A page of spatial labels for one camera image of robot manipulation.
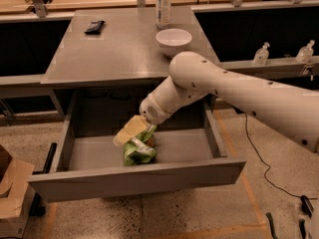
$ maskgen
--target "gray floor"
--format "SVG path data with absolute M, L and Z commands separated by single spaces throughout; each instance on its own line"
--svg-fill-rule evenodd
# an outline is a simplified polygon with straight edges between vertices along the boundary
M 214 116 L 229 155 L 247 159 L 236 184 L 47 204 L 45 216 L 29 218 L 23 238 L 272 238 L 268 212 L 278 238 L 301 238 L 299 219 L 309 219 L 298 198 L 265 180 L 267 167 L 247 140 L 245 115 L 223 108 Z M 40 170 L 61 128 L 56 114 L 19 116 L 10 126 L 0 118 L 0 143 Z M 253 118 L 248 118 L 248 130 L 263 159 L 272 166 L 268 172 L 271 181 L 293 194 L 318 196 L 316 154 Z

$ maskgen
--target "gray drawer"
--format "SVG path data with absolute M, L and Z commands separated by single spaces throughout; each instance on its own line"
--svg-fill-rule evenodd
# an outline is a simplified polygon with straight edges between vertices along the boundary
M 47 202 L 235 183 L 245 160 L 220 154 L 218 132 L 203 101 L 159 126 L 154 163 L 124 166 L 123 150 L 113 138 L 147 93 L 145 87 L 75 91 L 51 171 L 31 176 L 29 183 Z

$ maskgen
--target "bottle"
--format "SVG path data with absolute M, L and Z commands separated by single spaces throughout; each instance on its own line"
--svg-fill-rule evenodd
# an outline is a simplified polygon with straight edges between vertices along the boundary
M 310 42 L 307 44 L 307 46 L 302 47 L 300 51 L 298 52 L 298 55 L 296 57 L 296 61 L 300 63 L 308 63 L 311 59 L 311 56 L 313 55 L 313 49 L 312 46 L 315 44 L 314 40 L 310 40 Z
M 269 56 L 268 47 L 270 47 L 269 43 L 264 43 L 262 48 L 260 48 L 256 54 L 255 58 L 253 59 L 253 64 L 256 65 L 265 65 Z
M 159 29 L 166 29 L 170 24 L 171 0 L 156 0 L 156 21 Z

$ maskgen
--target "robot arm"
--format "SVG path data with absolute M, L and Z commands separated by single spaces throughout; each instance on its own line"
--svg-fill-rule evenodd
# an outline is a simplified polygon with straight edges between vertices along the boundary
M 150 123 L 160 124 L 207 94 L 318 152 L 318 92 L 228 72 L 194 52 L 179 53 L 172 59 L 169 77 L 141 103 L 140 113 Z

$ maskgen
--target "robot cable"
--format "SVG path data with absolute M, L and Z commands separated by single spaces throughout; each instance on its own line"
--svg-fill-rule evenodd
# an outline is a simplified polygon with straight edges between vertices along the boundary
M 268 173 L 268 171 L 271 169 L 271 165 L 268 164 L 267 162 L 265 162 L 265 160 L 264 160 L 264 159 L 262 158 L 262 156 L 260 155 L 258 149 L 256 148 L 256 146 L 255 146 L 254 143 L 252 142 L 252 140 L 251 140 L 251 138 L 250 138 L 250 136 L 249 136 L 249 133 L 248 133 L 248 115 L 245 114 L 245 116 L 246 116 L 245 131 L 246 131 L 247 138 L 248 138 L 248 140 L 249 140 L 251 146 L 252 146 L 252 147 L 254 148 L 254 150 L 256 151 L 256 153 L 257 153 L 259 159 L 261 160 L 261 162 L 262 162 L 264 165 L 267 166 L 267 169 L 266 169 L 266 171 L 265 171 L 264 174 L 263 174 L 264 178 L 265 178 L 273 187 L 275 187 L 275 188 L 277 188 L 277 189 L 279 189 L 279 190 L 285 192 L 286 194 L 288 194 L 288 195 L 290 195 L 290 196 L 293 196 L 293 197 L 296 197 L 296 198 L 299 198 L 299 199 L 300 199 L 301 196 L 296 195 L 296 194 L 292 194 L 292 193 L 288 192 L 287 190 L 285 190 L 284 188 L 275 185 L 275 184 L 267 177 L 267 173 Z

